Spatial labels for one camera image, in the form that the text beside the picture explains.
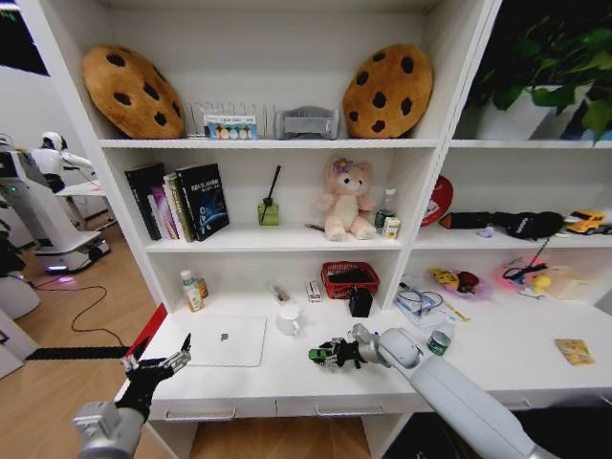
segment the red basket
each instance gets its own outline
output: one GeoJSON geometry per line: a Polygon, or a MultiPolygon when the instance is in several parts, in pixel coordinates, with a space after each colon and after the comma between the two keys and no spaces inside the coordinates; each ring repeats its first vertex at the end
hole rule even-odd
{"type": "Polygon", "coordinates": [[[327,295],[332,299],[348,299],[352,287],[363,287],[374,293],[381,283],[381,280],[372,267],[367,263],[361,263],[360,261],[333,261],[330,263],[323,263],[323,268],[321,269],[321,281],[325,286],[325,290],[327,290],[327,295]],[[353,282],[343,284],[334,283],[329,280],[329,276],[332,274],[342,274],[355,269],[362,270],[364,273],[368,274],[372,280],[370,282],[353,282]]]}

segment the small card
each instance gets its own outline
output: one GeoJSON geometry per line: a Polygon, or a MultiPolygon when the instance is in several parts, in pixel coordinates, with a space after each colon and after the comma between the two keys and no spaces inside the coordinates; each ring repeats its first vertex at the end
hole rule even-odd
{"type": "Polygon", "coordinates": [[[592,365],[595,359],[591,357],[586,343],[582,339],[555,339],[555,344],[563,357],[572,366],[592,365]]]}

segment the flower on bear's head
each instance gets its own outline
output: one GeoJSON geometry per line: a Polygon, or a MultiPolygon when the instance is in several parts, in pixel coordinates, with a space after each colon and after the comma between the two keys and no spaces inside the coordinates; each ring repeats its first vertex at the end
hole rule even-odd
{"type": "Polygon", "coordinates": [[[342,172],[348,172],[352,166],[353,162],[345,158],[340,158],[339,160],[334,162],[334,169],[338,174],[342,172]]]}

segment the pink teddy bear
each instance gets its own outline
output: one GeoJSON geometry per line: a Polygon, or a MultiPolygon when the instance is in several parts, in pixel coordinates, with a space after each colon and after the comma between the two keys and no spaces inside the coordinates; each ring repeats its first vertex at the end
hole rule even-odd
{"type": "Polygon", "coordinates": [[[376,229],[366,220],[376,203],[366,196],[372,181],[372,164],[353,164],[344,158],[332,157],[325,171],[329,193],[317,202],[327,212],[325,236],[341,241],[347,231],[358,239],[371,239],[376,229]]]}

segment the white robot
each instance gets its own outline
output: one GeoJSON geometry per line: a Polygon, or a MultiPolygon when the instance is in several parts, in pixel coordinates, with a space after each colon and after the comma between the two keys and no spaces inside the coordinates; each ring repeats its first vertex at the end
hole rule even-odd
{"type": "MultiPolygon", "coordinates": [[[[395,368],[480,456],[557,458],[529,438],[508,408],[443,358],[418,344],[406,329],[392,328],[379,336],[370,334],[358,323],[351,335],[352,342],[332,339],[319,350],[332,349],[337,366],[351,360],[356,364],[371,362],[395,368]]],[[[86,404],[73,420],[83,440],[79,459],[134,457],[153,392],[162,380],[187,365],[191,358],[189,339],[190,335],[181,351],[166,360],[138,362],[133,356],[123,360],[130,385],[121,400],[115,404],[86,404]]]]}
{"type": "Polygon", "coordinates": [[[18,151],[8,139],[0,138],[0,194],[37,241],[39,248],[34,253],[48,273],[84,270],[110,251],[99,231],[77,230],[54,195],[52,187],[63,186],[58,174],[62,163],[91,167],[87,160],[62,151],[62,142],[58,134],[45,133],[43,146],[51,148],[35,150],[40,158],[36,160],[33,154],[18,151]]]}

